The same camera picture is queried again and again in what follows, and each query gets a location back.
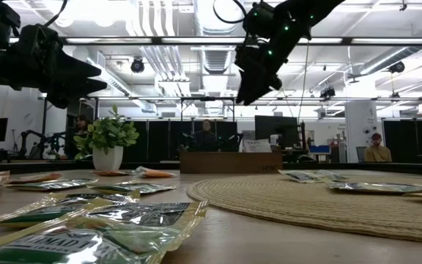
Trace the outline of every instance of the jute mat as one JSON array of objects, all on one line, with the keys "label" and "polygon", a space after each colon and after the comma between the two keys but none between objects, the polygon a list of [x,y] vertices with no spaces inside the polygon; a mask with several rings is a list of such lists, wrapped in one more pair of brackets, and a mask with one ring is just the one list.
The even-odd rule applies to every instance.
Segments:
[{"label": "jute mat", "polygon": [[[350,182],[418,183],[418,177],[366,177]],[[222,177],[194,183],[189,197],[211,206],[287,224],[422,241],[422,198],[331,191],[283,175]]]}]

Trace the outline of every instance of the person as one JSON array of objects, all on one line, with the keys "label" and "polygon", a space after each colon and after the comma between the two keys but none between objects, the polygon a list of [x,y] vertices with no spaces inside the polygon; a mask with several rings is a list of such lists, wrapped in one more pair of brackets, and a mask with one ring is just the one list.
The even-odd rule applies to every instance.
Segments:
[{"label": "person", "polygon": [[392,162],[392,155],[387,147],[381,146],[382,137],[374,133],[371,137],[372,145],[364,150],[365,162]]},{"label": "person", "polygon": [[87,126],[90,124],[90,120],[84,114],[80,114],[76,117],[75,129],[70,129],[66,134],[66,142],[64,143],[64,153],[68,159],[74,159],[79,153],[79,149],[76,147],[74,136],[87,136]]},{"label": "person", "polygon": [[203,120],[203,130],[196,132],[195,145],[198,151],[214,151],[216,148],[216,135],[211,132],[211,121]]},{"label": "person", "polygon": [[85,114],[80,114],[76,117],[76,135],[84,135],[87,133],[87,126],[90,121],[87,119]]}]

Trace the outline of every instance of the green leaves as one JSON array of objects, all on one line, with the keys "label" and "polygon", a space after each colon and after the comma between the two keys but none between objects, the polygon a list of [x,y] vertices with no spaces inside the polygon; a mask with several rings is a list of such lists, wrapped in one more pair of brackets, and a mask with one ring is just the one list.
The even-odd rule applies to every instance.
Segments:
[{"label": "green leaves", "polygon": [[121,118],[125,116],[118,114],[118,108],[116,106],[113,106],[110,112],[114,118],[106,117],[101,120],[95,120],[93,125],[87,127],[85,138],[80,136],[74,137],[76,146],[81,150],[79,154],[82,154],[78,154],[76,159],[90,154],[93,147],[102,150],[107,155],[109,148],[115,146],[128,147],[136,144],[139,133],[136,132],[134,122],[122,122]]}]

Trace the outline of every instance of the white flower pot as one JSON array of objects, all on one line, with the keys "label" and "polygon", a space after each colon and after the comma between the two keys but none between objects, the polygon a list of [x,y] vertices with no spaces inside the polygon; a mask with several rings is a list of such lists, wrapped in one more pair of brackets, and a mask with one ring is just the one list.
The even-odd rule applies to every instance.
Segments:
[{"label": "white flower pot", "polygon": [[92,160],[94,167],[97,170],[117,170],[122,165],[123,147],[115,146],[108,149],[106,155],[103,150],[98,150],[96,147],[92,148]]}]

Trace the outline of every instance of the wooden table surface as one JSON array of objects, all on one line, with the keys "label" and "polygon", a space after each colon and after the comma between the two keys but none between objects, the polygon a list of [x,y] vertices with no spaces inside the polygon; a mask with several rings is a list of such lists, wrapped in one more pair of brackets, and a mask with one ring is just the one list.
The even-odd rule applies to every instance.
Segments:
[{"label": "wooden table surface", "polygon": [[[384,175],[387,172],[340,171],[350,175]],[[99,177],[90,171],[63,171],[65,178],[89,177],[118,183],[130,177]],[[143,202],[189,202],[186,188],[193,182],[228,175],[180,175],[154,180],[176,183],[177,189],[152,194]],[[87,188],[62,193],[93,193]],[[44,197],[46,193],[0,188],[0,214],[9,213]],[[0,236],[12,232],[0,227]],[[210,208],[206,218],[175,252],[162,263],[414,263],[422,264],[422,243],[297,227],[241,216]]]}]

